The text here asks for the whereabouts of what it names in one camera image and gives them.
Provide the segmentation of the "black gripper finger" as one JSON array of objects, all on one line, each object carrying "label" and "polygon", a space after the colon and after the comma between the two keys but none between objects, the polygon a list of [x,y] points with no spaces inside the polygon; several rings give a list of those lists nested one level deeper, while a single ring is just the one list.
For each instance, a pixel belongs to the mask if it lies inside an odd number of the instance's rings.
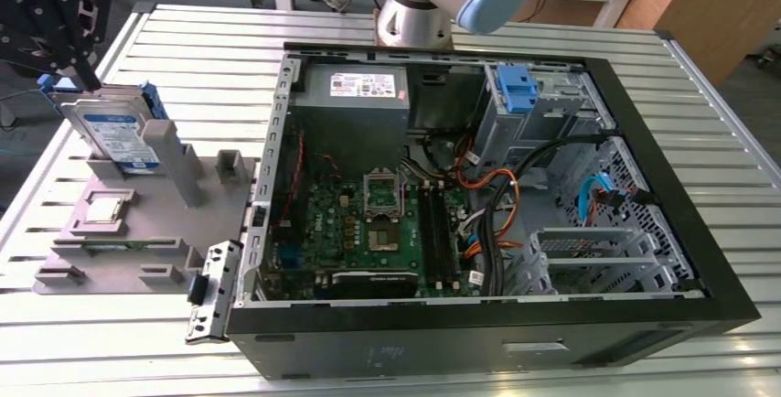
[{"label": "black gripper finger", "polygon": [[1,60],[49,75],[76,77],[78,74],[77,53],[60,38],[50,43],[8,26],[1,26]]},{"label": "black gripper finger", "polygon": [[93,46],[104,42],[112,0],[60,0],[69,66],[85,91],[103,87],[93,64]]}]

